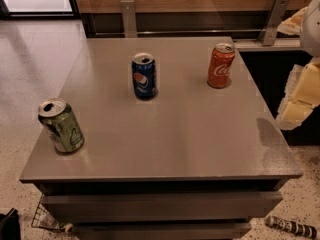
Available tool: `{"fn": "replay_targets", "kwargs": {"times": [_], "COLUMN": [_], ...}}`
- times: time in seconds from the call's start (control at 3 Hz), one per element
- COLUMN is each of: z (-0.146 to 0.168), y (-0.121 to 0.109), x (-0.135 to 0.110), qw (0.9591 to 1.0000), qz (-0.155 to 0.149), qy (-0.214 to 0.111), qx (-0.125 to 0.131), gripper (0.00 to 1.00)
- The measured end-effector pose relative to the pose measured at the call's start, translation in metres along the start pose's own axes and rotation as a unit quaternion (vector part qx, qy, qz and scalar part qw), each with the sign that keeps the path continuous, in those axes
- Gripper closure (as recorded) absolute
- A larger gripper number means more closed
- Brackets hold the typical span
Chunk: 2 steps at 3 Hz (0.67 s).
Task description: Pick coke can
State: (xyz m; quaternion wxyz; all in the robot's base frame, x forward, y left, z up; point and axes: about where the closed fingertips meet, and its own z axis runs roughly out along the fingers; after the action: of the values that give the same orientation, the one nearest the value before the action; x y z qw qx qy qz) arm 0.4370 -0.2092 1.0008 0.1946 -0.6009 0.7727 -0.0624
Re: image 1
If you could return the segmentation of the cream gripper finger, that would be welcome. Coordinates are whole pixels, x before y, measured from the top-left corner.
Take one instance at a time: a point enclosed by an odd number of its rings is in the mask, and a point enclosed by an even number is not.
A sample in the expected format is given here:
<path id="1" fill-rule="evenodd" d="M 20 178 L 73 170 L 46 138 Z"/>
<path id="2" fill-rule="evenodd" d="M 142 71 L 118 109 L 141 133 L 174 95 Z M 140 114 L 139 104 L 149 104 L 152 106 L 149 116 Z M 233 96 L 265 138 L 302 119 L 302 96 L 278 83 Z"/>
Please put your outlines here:
<path id="1" fill-rule="evenodd" d="M 281 130 L 293 130 L 301 126 L 319 105 L 320 63 L 312 62 L 304 67 L 294 65 L 278 107 L 277 126 Z"/>
<path id="2" fill-rule="evenodd" d="M 306 12 L 307 12 L 307 7 L 300 9 L 291 17 L 282 21 L 277 27 L 277 31 L 286 35 L 300 36 L 303 30 L 303 23 L 304 23 Z"/>

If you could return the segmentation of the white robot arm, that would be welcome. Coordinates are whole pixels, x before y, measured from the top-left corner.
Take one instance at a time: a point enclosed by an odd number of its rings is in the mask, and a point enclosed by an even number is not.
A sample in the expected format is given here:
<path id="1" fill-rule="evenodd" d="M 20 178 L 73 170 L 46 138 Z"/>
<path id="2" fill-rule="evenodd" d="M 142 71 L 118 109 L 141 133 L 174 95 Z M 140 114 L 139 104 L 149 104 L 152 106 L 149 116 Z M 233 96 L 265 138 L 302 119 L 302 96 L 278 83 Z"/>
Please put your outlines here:
<path id="1" fill-rule="evenodd" d="M 301 48 L 312 56 L 305 66 L 293 66 L 277 110 L 276 125 L 281 130 L 293 130 L 320 105 L 320 0 L 312 0 L 283 21 L 277 31 L 298 35 Z"/>

